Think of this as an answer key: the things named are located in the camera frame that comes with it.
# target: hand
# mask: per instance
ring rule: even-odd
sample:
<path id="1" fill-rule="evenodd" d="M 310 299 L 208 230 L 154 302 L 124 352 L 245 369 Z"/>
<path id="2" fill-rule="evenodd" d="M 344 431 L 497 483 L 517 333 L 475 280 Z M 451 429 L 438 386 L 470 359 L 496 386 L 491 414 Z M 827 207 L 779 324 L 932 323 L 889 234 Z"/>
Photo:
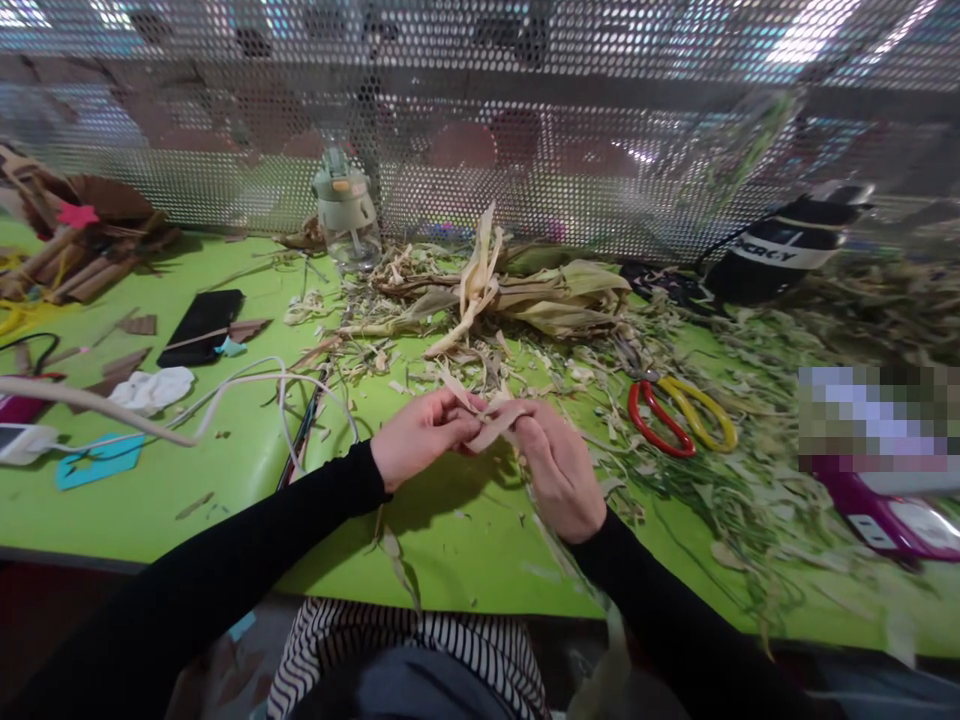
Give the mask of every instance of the hand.
<path id="1" fill-rule="evenodd" d="M 478 410 L 486 409 L 487 404 L 475 395 L 470 402 Z M 370 441 L 384 489 L 396 492 L 447 450 L 459 449 L 461 443 L 476 437 L 482 427 L 447 388 L 414 398 Z"/>
<path id="2" fill-rule="evenodd" d="M 530 466 L 540 516 L 572 545 L 589 540 L 603 525 L 607 504 L 587 444 L 545 402 L 514 400 L 505 403 L 500 412 L 517 404 L 527 412 L 514 428 Z"/>

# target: charging cable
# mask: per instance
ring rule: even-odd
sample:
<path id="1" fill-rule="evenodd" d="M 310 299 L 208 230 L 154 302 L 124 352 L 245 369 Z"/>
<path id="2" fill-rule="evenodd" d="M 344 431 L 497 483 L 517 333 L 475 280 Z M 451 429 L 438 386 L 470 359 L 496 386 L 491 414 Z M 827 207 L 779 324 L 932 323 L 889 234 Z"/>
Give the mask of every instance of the charging cable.
<path id="1" fill-rule="evenodd" d="M 280 365 L 281 372 L 277 373 L 261 373 L 257 375 L 251 375 L 248 377 L 238 377 L 244 372 L 257 367 L 265 362 L 274 361 Z M 71 388 L 66 385 L 54 385 L 48 383 L 38 383 L 33 380 L 27 380 L 24 378 L 16 377 L 0 377 L 0 394 L 4 395 L 19 395 L 22 397 L 32 397 L 40 400 L 48 400 L 52 402 L 66 402 L 72 405 L 79 405 L 81 407 L 88 408 L 95 412 L 105 415 L 114 420 L 118 420 L 122 423 L 130 425 L 137 430 L 140 430 L 139 433 L 133 433 L 131 435 L 125 435 L 123 437 L 112 438 L 110 440 L 103 440 L 100 442 L 90 443 L 88 445 L 82 445 L 80 447 L 69 447 L 66 445 L 60 445 L 53 443 L 49 446 L 51 449 L 61 450 L 63 452 L 69 453 L 79 453 L 85 452 L 87 450 L 92 450 L 98 447 L 104 447 L 106 445 L 112 445 L 116 442 L 121 442 L 123 440 L 129 440 L 135 437 L 141 437 L 143 435 L 155 435 L 156 437 L 163 438 L 169 442 L 180 445 L 181 447 L 194 447 L 199 442 L 200 438 L 207 431 L 210 423 L 213 420 L 213 415 L 217 410 L 217 407 L 220 404 L 220 400 L 223 397 L 224 393 L 228 388 L 233 387 L 234 385 L 242 385 L 249 382 L 257 382 L 262 380 L 279 380 L 280 381 L 280 419 L 281 426 L 283 428 L 284 439 L 287 443 L 287 449 L 290 453 L 290 458 L 296 467 L 297 472 L 303 473 L 303 467 L 300 465 L 299 458 L 293 447 L 293 440 L 290 436 L 290 428 L 287 425 L 286 416 L 284 414 L 284 405 L 283 400 L 286 395 L 286 383 L 288 380 L 302 380 L 305 382 L 313 383 L 317 388 L 322 390 L 330 397 L 334 403 L 340 408 L 347 418 L 347 422 L 350 424 L 350 429 L 353 433 L 353 442 L 357 443 L 360 440 L 360 434 L 357 430 L 357 424 L 353 416 L 350 414 L 350 411 L 347 409 L 347 406 L 338 398 L 329 387 L 327 387 L 320 380 L 309 377 L 307 375 L 298 375 L 293 373 L 288 373 L 286 370 L 286 365 L 283 360 L 278 357 L 269 357 L 262 360 L 258 360 L 255 363 L 248 365 L 247 367 L 237 371 L 232 376 L 227 378 L 224 382 L 218 385 L 216 388 L 204 395 L 200 400 L 194 403 L 190 408 L 185 410 L 183 413 L 178 415 L 176 418 L 171 420 L 167 425 L 159 425 L 157 423 L 151 422 L 140 415 L 127 410 L 126 408 L 120 407 L 116 403 L 110 402 L 109 400 L 95 395 L 94 393 L 88 392 L 86 390 L 78 390 L 76 388 Z M 187 419 L 189 419 L 197 410 L 200 409 L 208 400 L 212 398 L 210 407 L 207 408 L 206 413 L 203 416 L 203 419 L 200 422 L 200 427 L 197 428 L 196 433 L 193 437 L 188 437 L 181 435 L 179 433 L 173 432 L 171 428 L 174 428 Z"/>

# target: person's left hand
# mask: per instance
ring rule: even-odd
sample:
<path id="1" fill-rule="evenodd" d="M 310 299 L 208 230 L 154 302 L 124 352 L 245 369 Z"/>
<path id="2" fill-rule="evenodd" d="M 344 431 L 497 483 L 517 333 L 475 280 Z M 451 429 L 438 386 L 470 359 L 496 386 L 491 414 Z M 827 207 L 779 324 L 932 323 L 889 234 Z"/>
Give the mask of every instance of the person's left hand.
<path id="1" fill-rule="evenodd" d="M 478 410 L 487 405 L 476 395 L 470 395 L 470 402 Z M 482 427 L 447 388 L 414 398 L 370 441 L 384 489 L 396 492 L 447 450 L 458 450 L 461 443 L 476 437 Z"/>

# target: black sleeve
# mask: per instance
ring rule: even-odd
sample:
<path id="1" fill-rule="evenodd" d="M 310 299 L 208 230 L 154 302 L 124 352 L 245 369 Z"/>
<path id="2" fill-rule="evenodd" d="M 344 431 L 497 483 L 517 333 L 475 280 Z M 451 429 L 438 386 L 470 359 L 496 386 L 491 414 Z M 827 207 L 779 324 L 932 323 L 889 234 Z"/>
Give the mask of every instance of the black sleeve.
<path id="1" fill-rule="evenodd" d="M 569 547 L 690 717 L 814 717 L 803 690 L 658 563 L 612 510 L 596 535 Z"/>
<path id="2" fill-rule="evenodd" d="M 177 676 L 344 520 L 391 496 L 370 443 L 187 540 L 124 586 L 8 717 L 162 718 Z"/>

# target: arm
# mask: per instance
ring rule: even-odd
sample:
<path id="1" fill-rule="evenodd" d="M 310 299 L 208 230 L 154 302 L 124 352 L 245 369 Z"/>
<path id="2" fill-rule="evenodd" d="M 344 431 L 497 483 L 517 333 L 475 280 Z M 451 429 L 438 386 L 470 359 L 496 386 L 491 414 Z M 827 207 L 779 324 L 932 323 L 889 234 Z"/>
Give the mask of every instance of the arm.
<path id="1" fill-rule="evenodd" d="M 549 405 L 517 402 L 527 412 L 517 420 L 517 441 L 541 516 L 619 608 L 691 717 L 813 717 L 806 694 L 607 508 L 580 434 Z"/>
<path id="2" fill-rule="evenodd" d="M 814 717 L 813 701 L 658 563 L 613 511 L 593 537 L 568 547 L 691 717 Z"/>
<path id="3" fill-rule="evenodd" d="M 455 404 L 449 391 L 415 398 L 346 457 L 171 550 L 57 651 L 8 716 L 162 717 L 183 667 L 314 545 L 479 432 Z"/>

